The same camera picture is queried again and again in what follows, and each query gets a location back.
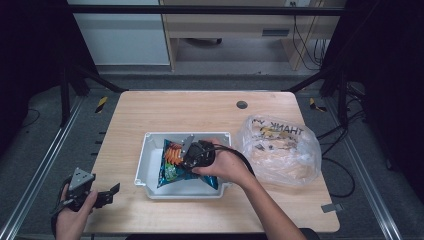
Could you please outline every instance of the plastic bag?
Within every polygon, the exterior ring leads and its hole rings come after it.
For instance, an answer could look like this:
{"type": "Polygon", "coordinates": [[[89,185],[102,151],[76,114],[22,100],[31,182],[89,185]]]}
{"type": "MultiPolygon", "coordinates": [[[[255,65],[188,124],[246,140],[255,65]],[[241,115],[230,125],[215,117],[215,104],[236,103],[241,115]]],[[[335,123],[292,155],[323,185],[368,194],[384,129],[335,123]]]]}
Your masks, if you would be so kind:
{"type": "Polygon", "coordinates": [[[273,116],[252,115],[237,135],[236,148],[258,179],[305,185],[321,172],[321,148],[309,128],[273,116]]]}
{"type": "Polygon", "coordinates": [[[179,157],[181,147],[182,146],[179,143],[169,141],[168,139],[164,140],[161,160],[162,162],[159,170],[157,187],[159,188],[163,185],[176,181],[200,178],[209,186],[213,187],[214,189],[218,189],[217,177],[201,176],[183,167],[183,165],[181,164],[183,159],[179,157]]]}

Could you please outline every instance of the wooden table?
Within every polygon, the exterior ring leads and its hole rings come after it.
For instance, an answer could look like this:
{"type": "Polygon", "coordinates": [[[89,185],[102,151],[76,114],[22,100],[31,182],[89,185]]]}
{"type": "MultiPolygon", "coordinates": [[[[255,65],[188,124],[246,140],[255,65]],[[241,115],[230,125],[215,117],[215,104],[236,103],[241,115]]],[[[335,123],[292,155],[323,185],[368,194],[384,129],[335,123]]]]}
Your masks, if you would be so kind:
{"type": "MultiPolygon", "coordinates": [[[[134,179],[146,132],[230,132],[235,136],[252,114],[268,114],[304,124],[295,96],[288,92],[129,91],[121,95],[95,162],[93,187],[109,190],[121,183],[114,203],[90,215],[90,233],[249,233],[262,225],[235,184],[222,198],[151,200],[134,179]],[[246,101],[239,109],[236,103],[246,101]]],[[[335,232],[335,212],[320,175],[307,186],[263,184],[298,227],[335,232]]]]}

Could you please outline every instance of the clear plastic bag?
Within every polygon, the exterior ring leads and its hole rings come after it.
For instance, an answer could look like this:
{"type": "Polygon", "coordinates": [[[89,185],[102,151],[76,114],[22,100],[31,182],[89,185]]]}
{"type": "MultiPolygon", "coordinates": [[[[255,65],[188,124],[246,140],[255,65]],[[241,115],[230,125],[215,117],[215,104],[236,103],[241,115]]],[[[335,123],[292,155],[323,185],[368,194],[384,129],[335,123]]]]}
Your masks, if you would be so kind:
{"type": "Polygon", "coordinates": [[[236,137],[236,148],[258,179],[305,185],[321,172],[321,148],[309,128],[273,116],[252,115],[236,137]]]}

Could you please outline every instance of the small round hole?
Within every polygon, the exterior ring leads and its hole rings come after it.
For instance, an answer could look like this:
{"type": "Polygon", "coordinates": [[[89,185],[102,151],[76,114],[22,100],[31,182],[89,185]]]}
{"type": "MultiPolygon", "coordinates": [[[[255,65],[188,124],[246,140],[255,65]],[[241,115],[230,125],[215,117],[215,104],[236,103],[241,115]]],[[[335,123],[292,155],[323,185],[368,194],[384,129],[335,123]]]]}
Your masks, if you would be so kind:
{"type": "Polygon", "coordinates": [[[240,109],[245,109],[245,108],[247,108],[247,102],[245,102],[245,101],[238,101],[236,105],[237,105],[237,107],[238,107],[238,108],[240,108],[240,109]]]}

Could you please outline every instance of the aluminum rail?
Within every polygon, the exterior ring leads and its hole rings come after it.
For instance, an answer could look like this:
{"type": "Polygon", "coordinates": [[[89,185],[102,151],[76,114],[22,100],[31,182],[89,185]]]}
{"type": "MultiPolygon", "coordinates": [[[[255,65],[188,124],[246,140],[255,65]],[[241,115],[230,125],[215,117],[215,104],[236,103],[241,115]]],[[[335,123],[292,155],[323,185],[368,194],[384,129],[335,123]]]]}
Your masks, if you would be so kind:
{"type": "Polygon", "coordinates": [[[71,115],[71,118],[64,127],[59,129],[55,139],[53,140],[52,144],[50,145],[50,148],[48,149],[43,160],[41,161],[32,180],[28,183],[28,187],[22,195],[21,200],[17,204],[15,210],[9,217],[8,221],[0,229],[1,240],[15,239],[18,230],[21,227],[27,213],[29,212],[38,192],[40,191],[41,186],[43,185],[50,168],[56,160],[56,157],[60,149],[62,148],[63,143],[65,142],[72,126],[74,125],[75,119],[78,116],[83,101],[83,97],[79,97],[76,99],[72,109],[73,114],[71,115]]]}
{"type": "Polygon", "coordinates": [[[193,6],[193,5],[52,5],[48,11],[57,13],[99,14],[229,14],[229,15],[296,15],[296,16],[342,16],[360,10],[321,7],[263,7],[263,6],[193,6]]]}
{"type": "MultiPolygon", "coordinates": [[[[326,105],[329,107],[330,113],[333,117],[333,120],[337,125],[339,125],[337,117],[337,107],[334,101],[331,101],[329,98],[325,98],[326,105]]],[[[381,231],[384,234],[384,237],[387,240],[402,240],[402,235],[397,228],[395,221],[390,214],[389,209],[387,208],[383,198],[380,195],[380,192],[377,189],[374,181],[371,178],[371,175],[368,173],[362,158],[353,144],[352,139],[349,134],[343,140],[345,149],[348,152],[349,159],[351,160],[352,167],[358,177],[358,180],[364,190],[364,194],[368,199],[371,209],[374,212],[374,215],[377,219],[378,224],[380,225],[381,231]]]]}

